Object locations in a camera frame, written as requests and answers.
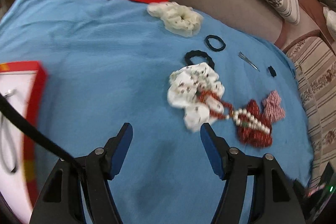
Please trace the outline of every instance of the floral pattern upholstery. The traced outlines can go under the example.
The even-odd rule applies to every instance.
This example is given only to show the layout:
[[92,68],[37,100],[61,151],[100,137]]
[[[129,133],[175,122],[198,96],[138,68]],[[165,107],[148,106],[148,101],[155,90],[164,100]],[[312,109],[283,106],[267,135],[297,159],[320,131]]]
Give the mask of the floral pattern upholstery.
[[310,187],[314,187],[329,161],[336,167],[336,56],[319,37],[299,42],[287,56],[295,64],[308,116],[308,133],[314,149]]

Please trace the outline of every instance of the beige sofa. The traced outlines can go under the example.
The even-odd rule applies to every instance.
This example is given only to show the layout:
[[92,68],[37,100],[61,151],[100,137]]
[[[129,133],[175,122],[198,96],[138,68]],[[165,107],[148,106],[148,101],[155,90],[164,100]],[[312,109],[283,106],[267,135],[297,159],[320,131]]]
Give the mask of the beige sofa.
[[336,166],[336,56],[331,47],[333,40],[318,26],[323,24],[312,19],[310,11],[314,14],[316,9],[309,9],[311,1],[304,3],[304,9],[300,7],[298,25],[284,22],[265,0],[171,1],[191,6],[232,28],[267,39],[294,61],[315,151],[310,186],[316,185],[329,160]]

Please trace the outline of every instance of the pink scrunchie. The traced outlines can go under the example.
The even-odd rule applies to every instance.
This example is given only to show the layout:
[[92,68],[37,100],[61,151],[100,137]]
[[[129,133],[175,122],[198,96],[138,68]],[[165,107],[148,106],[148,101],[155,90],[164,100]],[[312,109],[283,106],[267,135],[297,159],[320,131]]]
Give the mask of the pink scrunchie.
[[262,101],[264,105],[264,115],[271,123],[280,121],[286,115],[280,103],[281,98],[276,90],[272,91],[268,97]]

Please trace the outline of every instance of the cream scrunchie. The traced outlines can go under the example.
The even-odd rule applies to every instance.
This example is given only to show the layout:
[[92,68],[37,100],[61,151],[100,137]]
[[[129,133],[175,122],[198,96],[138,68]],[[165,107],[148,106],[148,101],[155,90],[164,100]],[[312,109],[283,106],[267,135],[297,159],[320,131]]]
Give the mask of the cream scrunchie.
[[147,11],[151,16],[159,17],[165,28],[172,33],[192,37],[201,29],[203,17],[191,7],[176,2],[160,2],[149,4]]

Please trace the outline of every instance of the blue cloth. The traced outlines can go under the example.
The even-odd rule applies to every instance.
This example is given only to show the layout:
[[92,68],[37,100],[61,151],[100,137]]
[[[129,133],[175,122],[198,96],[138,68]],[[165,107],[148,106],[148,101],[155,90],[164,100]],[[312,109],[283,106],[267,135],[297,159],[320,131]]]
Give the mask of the blue cloth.
[[[49,77],[38,129],[73,156],[83,156],[130,122],[134,137],[120,174],[110,182],[124,223],[210,223],[224,182],[213,173],[200,134],[186,130],[184,111],[166,98],[169,75],[185,66],[184,54],[206,51],[225,86],[225,101],[240,108],[255,99],[260,106],[277,90],[286,111],[273,125],[273,145],[265,149],[241,144],[231,120],[214,123],[215,133],[248,155],[273,154],[290,178],[307,184],[313,151],[292,62],[269,42],[204,13],[197,36],[174,35],[146,7],[128,0],[15,2],[0,24],[0,63],[43,62]],[[203,42],[209,34],[221,37],[226,49],[211,52]],[[238,57],[240,51],[260,72]],[[36,147],[40,187],[56,160]],[[241,223],[251,195],[249,180]]]

